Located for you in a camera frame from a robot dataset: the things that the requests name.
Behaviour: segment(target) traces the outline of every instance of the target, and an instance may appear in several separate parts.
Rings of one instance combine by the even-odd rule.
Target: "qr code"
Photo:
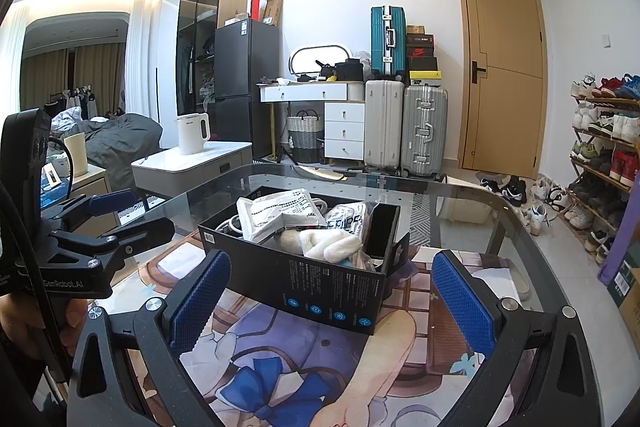
[[[622,277],[622,273],[618,272],[618,275],[616,275],[616,278],[614,280],[616,281],[618,288],[620,288],[622,295],[626,295],[626,293],[629,291],[629,285],[625,281],[625,278]]]

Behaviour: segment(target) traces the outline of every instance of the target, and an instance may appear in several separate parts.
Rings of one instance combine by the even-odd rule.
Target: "wooden door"
[[[462,0],[462,5],[467,70],[462,167],[534,177],[546,105],[539,0]]]

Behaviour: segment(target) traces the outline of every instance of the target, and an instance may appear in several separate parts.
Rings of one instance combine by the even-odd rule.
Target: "laundry basket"
[[[287,118],[291,157],[299,163],[320,163],[324,120],[313,109]]]

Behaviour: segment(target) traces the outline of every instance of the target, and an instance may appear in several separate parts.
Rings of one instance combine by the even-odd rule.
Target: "refrigerator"
[[[216,31],[214,85],[219,140],[251,142],[254,158],[271,154],[270,104],[263,77],[280,76],[280,29],[252,19]]]

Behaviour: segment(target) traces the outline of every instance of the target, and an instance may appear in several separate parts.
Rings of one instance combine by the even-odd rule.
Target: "brown curtain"
[[[20,110],[43,108],[50,95],[66,89],[67,50],[24,58],[20,66]]]
[[[98,114],[118,108],[120,81],[124,76],[125,44],[96,44],[76,48],[74,87],[91,85]]]

